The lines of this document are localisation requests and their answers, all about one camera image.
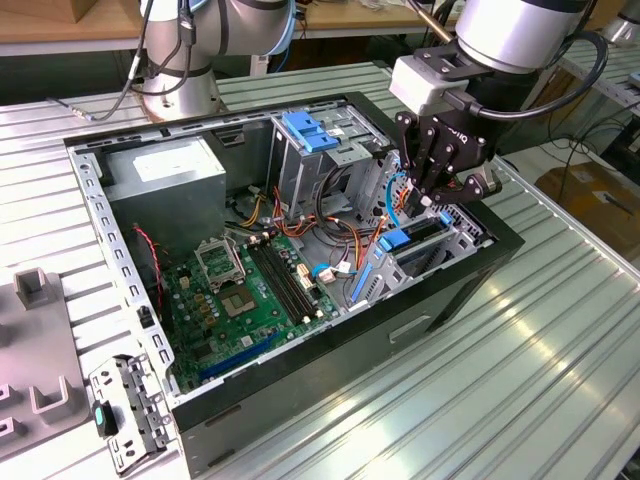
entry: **cardboard box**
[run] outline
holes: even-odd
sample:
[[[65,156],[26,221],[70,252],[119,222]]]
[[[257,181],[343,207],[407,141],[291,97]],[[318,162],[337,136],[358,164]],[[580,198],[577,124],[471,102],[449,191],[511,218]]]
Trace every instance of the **cardboard box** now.
[[[564,167],[540,177],[536,186],[557,200]],[[629,262],[640,257],[640,198],[635,186],[595,163],[569,168],[562,208]]]
[[[0,10],[48,18],[60,22],[76,23],[89,11],[96,1],[97,0],[0,0]]]

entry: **expansion slot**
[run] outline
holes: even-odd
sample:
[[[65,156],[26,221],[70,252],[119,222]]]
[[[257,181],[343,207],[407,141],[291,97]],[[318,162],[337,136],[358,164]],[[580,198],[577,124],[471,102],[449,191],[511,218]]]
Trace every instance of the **expansion slot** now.
[[[249,255],[295,325],[307,323],[310,318],[313,318],[316,309],[270,245],[250,245]]]
[[[253,358],[261,353],[266,352],[271,348],[271,343],[276,340],[280,336],[279,333],[274,333],[268,338],[265,338],[264,341],[254,345],[251,348],[246,349],[243,352],[235,354],[233,357],[229,357],[226,360],[223,360],[220,363],[216,363],[215,365],[211,365],[209,368],[203,370],[198,374],[200,381],[203,381],[207,378],[215,377],[222,372],[232,369],[233,367],[240,365],[248,361],[250,358]]]

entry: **metal bracket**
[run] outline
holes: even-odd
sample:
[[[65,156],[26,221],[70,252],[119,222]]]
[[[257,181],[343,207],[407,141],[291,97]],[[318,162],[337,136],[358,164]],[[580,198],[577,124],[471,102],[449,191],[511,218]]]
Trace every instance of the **metal bracket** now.
[[[0,420],[0,445],[10,443],[26,433],[25,426],[15,418]]]
[[[56,299],[56,294],[41,268],[33,268],[13,276],[13,288],[25,310],[41,307]]]
[[[54,395],[44,395],[37,387],[29,387],[31,397],[31,411],[34,415],[39,415],[44,423],[51,425],[64,418],[73,415],[78,408],[77,395],[69,382],[60,375],[60,399],[53,400]]]
[[[175,438],[160,384],[146,355],[109,359],[89,375],[96,401],[109,406],[117,433],[107,440],[119,476],[166,450]],[[102,418],[95,418],[100,426]]]

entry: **blue plastic clip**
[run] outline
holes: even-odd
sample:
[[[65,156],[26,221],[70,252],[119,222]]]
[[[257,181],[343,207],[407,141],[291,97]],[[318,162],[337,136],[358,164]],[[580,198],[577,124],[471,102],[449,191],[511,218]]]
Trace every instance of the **blue plastic clip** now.
[[[392,230],[387,233],[383,233],[380,236],[378,243],[384,249],[385,252],[390,252],[398,247],[406,245],[411,239],[402,230]]]
[[[285,113],[282,120],[309,153],[328,150],[340,144],[338,139],[328,135],[320,126],[320,122],[314,120],[307,112]]]
[[[447,227],[453,223],[453,217],[451,216],[451,214],[449,212],[445,212],[444,210],[440,212],[440,220]]]

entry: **connector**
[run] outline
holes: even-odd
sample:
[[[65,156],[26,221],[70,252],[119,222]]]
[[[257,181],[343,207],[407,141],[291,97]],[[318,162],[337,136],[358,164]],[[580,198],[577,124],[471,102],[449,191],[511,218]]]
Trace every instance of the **connector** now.
[[[80,110],[79,108],[70,107],[70,110],[71,110],[71,113],[73,113],[78,118],[89,120],[90,122],[93,122],[96,119],[96,117],[91,115],[89,112],[85,112],[84,110]]]
[[[336,281],[336,276],[333,274],[330,268],[323,270],[318,274],[318,280],[320,280],[325,285],[328,283],[333,283]]]

